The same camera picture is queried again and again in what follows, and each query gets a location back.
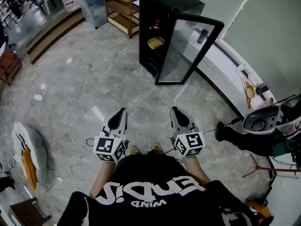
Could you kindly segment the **wooden scoop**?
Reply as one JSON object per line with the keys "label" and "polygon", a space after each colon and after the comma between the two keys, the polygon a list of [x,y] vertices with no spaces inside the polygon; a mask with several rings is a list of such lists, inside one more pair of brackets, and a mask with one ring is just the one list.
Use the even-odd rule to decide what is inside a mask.
{"label": "wooden scoop", "polygon": [[242,76],[240,76],[240,80],[245,91],[247,107],[251,109],[251,99],[255,98],[255,87]]}

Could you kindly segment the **white and orange plush toy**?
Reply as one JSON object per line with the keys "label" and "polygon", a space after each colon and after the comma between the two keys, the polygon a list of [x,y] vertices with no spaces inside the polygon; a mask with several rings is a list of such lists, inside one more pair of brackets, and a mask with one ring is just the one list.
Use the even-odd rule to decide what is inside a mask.
{"label": "white and orange plush toy", "polygon": [[32,128],[19,122],[14,124],[13,158],[19,164],[32,189],[44,183],[48,174],[48,155],[44,142]]}

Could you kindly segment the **brown stand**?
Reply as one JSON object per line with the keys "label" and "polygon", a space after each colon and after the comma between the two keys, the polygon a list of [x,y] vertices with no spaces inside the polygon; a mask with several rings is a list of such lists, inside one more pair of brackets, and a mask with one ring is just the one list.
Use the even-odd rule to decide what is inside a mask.
{"label": "brown stand", "polygon": [[276,163],[281,164],[281,165],[285,165],[285,166],[291,166],[291,167],[290,167],[290,169],[267,168],[267,167],[260,166],[251,153],[250,153],[250,157],[251,157],[251,159],[253,160],[253,162],[255,164],[255,168],[254,168],[253,171],[243,175],[242,178],[246,178],[247,176],[249,176],[249,175],[251,175],[251,174],[253,174],[253,173],[255,173],[256,171],[259,171],[259,170],[271,171],[271,172],[291,172],[291,173],[294,173],[294,174],[301,173],[301,169],[291,169],[292,166],[297,167],[296,164],[278,161],[278,160],[276,160],[275,158],[272,157],[272,160],[275,161]]}

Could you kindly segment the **dark wooden table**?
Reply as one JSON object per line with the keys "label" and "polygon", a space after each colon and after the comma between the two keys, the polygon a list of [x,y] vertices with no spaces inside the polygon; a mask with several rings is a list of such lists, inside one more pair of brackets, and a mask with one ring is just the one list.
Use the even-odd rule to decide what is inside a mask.
{"label": "dark wooden table", "polygon": [[13,215],[21,223],[22,226],[43,226],[52,216],[43,217],[42,214],[33,205],[37,198],[33,197],[23,202],[10,205]]}

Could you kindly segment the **black bag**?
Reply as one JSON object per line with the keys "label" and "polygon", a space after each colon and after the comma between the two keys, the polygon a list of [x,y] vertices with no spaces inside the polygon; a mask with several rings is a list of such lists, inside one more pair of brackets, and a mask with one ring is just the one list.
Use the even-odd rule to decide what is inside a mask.
{"label": "black bag", "polygon": [[6,188],[11,187],[15,190],[14,179],[12,177],[2,177],[0,178],[0,192],[3,192]]}

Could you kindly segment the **person's left forearm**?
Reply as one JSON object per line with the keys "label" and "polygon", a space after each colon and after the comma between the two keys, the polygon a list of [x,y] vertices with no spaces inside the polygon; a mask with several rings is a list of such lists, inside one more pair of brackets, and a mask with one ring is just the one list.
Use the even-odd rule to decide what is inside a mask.
{"label": "person's left forearm", "polygon": [[109,181],[110,177],[114,174],[116,169],[116,163],[103,162],[99,171],[99,174],[91,188],[89,197],[94,199],[103,189],[104,185]]}

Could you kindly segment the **person's black printed shirt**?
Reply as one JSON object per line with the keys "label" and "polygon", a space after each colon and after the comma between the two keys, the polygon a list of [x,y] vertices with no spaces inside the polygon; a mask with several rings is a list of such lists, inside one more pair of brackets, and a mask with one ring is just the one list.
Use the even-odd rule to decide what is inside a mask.
{"label": "person's black printed shirt", "polygon": [[92,199],[76,191],[57,226],[259,226],[220,181],[201,186],[162,150],[124,157]]}

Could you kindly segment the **brown wooden stool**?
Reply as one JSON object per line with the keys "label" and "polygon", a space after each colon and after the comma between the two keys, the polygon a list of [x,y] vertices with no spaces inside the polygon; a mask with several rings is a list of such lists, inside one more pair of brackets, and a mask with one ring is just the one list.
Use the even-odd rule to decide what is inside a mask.
{"label": "brown wooden stool", "polygon": [[21,59],[4,43],[0,48],[0,81],[11,86],[21,67]]}

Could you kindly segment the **grey metal cabinet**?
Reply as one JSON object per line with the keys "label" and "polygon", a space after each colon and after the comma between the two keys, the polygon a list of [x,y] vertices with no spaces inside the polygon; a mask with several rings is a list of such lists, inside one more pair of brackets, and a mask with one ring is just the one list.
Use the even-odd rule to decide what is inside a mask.
{"label": "grey metal cabinet", "polygon": [[107,23],[104,0],[78,0],[85,20],[95,29]]}

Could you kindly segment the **yellow tray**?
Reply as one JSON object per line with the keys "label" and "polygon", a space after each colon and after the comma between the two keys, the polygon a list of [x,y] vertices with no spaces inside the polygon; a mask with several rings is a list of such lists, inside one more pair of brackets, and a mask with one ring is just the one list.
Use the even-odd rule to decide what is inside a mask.
{"label": "yellow tray", "polygon": [[162,39],[161,37],[155,37],[152,39],[148,40],[148,46],[152,49],[155,50],[157,48],[160,48],[164,45],[164,39]]}

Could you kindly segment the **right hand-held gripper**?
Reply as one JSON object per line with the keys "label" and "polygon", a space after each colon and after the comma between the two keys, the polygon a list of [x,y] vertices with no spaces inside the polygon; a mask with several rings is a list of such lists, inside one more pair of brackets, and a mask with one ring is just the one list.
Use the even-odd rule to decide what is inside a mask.
{"label": "right hand-held gripper", "polygon": [[170,111],[174,129],[173,146],[182,158],[196,156],[205,147],[203,133],[196,127],[193,117],[185,110],[173,106]]}

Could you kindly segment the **wooden steps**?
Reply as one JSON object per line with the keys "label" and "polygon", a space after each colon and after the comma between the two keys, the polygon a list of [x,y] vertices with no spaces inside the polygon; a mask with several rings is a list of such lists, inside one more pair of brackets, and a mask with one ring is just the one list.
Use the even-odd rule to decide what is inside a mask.
{"label": "wooden steps", "polygon": [[84,21],[80,8],[53,16],[25,46],[30,63],[35,64],[59,39]]}

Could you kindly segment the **black mini fridge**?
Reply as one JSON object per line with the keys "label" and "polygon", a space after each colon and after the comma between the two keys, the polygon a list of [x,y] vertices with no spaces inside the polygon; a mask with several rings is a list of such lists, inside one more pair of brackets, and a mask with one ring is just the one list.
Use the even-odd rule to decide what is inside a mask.
{"label": "black mini fridge", "polygon": [[[224,28],[224,23],[201,16],[199,0],[139,0],[139,62],[155,78],[156,85],[184,84]],[[160,31],[154,32],[156,20]],[[207,39],[198,44],[200,31]],[[148,40],[161,37],[164,45],[152,50]]]}

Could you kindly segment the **person's right forearm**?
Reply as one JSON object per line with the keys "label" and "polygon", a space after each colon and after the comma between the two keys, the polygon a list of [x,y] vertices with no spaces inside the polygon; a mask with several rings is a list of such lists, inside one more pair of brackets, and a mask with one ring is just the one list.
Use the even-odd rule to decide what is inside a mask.
{"label": "person's right forearm", "polygon": [[196,156],[185,157],[183,159],[186,171],[201,185],[205,186],[211,180],[202,170]]}

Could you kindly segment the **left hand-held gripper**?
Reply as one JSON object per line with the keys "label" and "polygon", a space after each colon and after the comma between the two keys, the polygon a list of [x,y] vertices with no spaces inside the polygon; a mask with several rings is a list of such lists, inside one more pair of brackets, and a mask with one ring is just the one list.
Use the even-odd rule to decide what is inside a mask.
{"label": "left hand-held gripper", "polygon": [[[119,134],[107,132],[117,130]],[[120,108],[108,115],[94,139],[93,153],[102,161],[118,163],[127,149],[127,110]]]}

